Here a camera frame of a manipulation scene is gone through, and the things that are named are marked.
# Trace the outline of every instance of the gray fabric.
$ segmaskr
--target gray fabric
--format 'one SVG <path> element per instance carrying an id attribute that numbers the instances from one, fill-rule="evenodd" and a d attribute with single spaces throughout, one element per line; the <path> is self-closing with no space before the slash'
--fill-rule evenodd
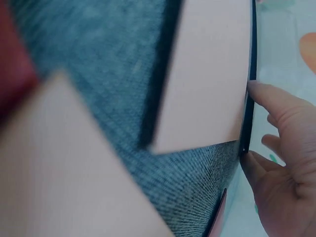
<path id="1" fill-rule="evenodd" d="M 148 95 L 155 94 L 152 85 L 159 94 L 164 43 L 172 33 L 168 20 L 174 22 L 178 5 L 178 0 L 11 0 L 40 74 L 57 67 L 70 72 L 107 139 L 171 230 L 177 237 L 200 237 L 234 173 L 237 143 L 163 156 L 139 148 L 147 131 L 144 117 L 155 117 L 158 95 L 151 100 Z"/>

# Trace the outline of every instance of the red fabric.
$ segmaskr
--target red fabric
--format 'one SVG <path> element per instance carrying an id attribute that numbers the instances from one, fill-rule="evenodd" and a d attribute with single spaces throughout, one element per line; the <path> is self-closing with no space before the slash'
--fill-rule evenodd
<path id="1" fill-rule="evenodd" d="M 0 118 L 37 84 L 37 76 L 20 42 L 9 11 L 0 0 Z"/>

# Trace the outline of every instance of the orange shape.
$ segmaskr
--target orange shape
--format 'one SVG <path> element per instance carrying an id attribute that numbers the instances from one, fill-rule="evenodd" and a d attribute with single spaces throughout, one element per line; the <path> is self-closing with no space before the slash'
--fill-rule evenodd
<path id="1" fill-rule="evenodd" d="M 316 32 L 301 37 L 300 52 L 304 62 L 316 74 Z"/>

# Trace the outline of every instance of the skin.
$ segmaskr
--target skin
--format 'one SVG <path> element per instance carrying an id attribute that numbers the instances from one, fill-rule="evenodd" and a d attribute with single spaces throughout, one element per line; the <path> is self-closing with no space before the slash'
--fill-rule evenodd
<path id="1" fill-rule="evenodd" d="M 252 81 L 250 96 L 268 112 L 279 137 L 262 143 L 286 164 L 258 153 L 240 159 L 251 185 L 259 217 L 270 237 L 316 236 L 316 107 L 279 88 Z"/>

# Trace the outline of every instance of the red object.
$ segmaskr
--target red object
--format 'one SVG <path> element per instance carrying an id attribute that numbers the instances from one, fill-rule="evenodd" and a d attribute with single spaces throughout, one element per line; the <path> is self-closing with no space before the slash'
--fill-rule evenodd
<path id="1" fill-rule="evenodd" d="M 219 208 L 216 213 L 214 223 L 211 227 L 211 231 L 208 234 L 208 237 L 220 237 L 223 223 L 224 223 L 224 210 L 226 205 L 227 189 L 224 190 Z"/>
<path id="2" fill-rule="evenodd" d="M 0 0 L 0 118 L 6 115 L 38 83 L 26 49 Z"/>

